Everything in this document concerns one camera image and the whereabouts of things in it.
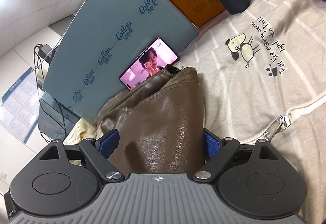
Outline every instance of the blue gripper pad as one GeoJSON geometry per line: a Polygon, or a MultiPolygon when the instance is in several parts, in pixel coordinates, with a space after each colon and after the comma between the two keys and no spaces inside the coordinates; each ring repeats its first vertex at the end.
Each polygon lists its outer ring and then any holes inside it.
{"type": "MultiPolygon", "coordinates": [[[[205,151],[209,158],[213,158],[222,148],[223,141],[207,129],[204,129],[203,136],[205,151]]],[[[111,130],[97,141],[100,143],[98,151],[108,159],[118,147],[120,135],[117,130],[111,130]]]]}
{"type": "Polygon", "coordinates": [[[100,143],[98,151],[105,157],[105,159],[108,159],[119,145],[119,132],[117,130],[111,130],[104,136],[100,137],[97,142],[100,143]]]}
{"type": "Polygon", "coordinates": [[[213,158],[223,147],[223,141],[212,132],[204,129],[204,147],[209,158],[213,158]]]}

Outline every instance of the smartphone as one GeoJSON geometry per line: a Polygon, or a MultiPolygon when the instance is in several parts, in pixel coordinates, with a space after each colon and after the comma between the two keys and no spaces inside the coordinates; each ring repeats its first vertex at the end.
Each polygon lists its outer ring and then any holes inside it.
{"type": "Polygon", "coordinates": [[[120,76],[120,81],[129,89],[137,87],[150,76],[173,65],[179,60],[178,55],[161,38],[157,38],[146,48],[120,76]]]}

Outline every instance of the blue cardboard box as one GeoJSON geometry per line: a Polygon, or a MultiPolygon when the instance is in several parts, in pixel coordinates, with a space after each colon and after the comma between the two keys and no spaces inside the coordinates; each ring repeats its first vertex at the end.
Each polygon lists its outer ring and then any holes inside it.
{"type": "Polygon", "coordinates": [[[119,77],[157,37],[180,53],[198,35],[169,0],[86,0],[50,64],[43,88],[93,122],[125,87],[119,77]]]}

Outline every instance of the printed brand logo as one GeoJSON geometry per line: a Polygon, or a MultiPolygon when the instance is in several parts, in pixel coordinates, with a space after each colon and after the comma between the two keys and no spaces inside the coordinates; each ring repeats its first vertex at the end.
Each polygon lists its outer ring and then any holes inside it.
{"type": "Polygon", "coordinates": [[[95,81],[94,72],[91,71],[90,73],[86,73],[86,78],[84,78],[84,84],[86,85],[92,85],[95,81]]]}
{"type": "Polygon", "coordinates": [[[112,58],[112,54],[110,53],[112,48],[107,48],[106,50],[101,52],[101,57],[97,58],[97,61],[100,65],[103,63],[108,64],[110,59],[112,58]]]}
{"type": "Polygon", "coordinates": [[[156,181],[160,182],[163,181],[165,178],[163,178],[162,176],[157,176],[154,178],[156,181]]]}
{"type": "Polygon", "coordinates": [[[131,25],[132,23],[128,21],[125,26],[120,27],[121,31],[116,34],[118,40],[122,40],[123,38],[127,40],[130,37],[132,33],[131,25]]]}
{"type": "Polygon", "coordinates": [[[143,15],[146,12],[151,14],[153,10],[157,7],[156,0],[145,0],[144,5],[139,7],[139,12],[143,15]]]}
{"type": "Polygon", "coordinates": [[[83,95],[81,93],[80,90],[78,90],[77,92],[75,92],[75,96],[72,97],[72,99],[75,101],[75,102],[80,102],[83,98],[83,95]]]}

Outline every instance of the gray ribbed plate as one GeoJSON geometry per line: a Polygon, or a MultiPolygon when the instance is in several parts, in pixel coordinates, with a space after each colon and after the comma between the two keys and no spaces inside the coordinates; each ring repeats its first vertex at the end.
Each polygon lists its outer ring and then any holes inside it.
{"type": "Polygon", "coordinates": [[[185,174],[131,174],[107,184],[98,198],[70,215],[40,218],[19,213],[11,224],[303,224],[297,215],[281,220],[254,220],[232,211],[213,187],[185,174]]]}

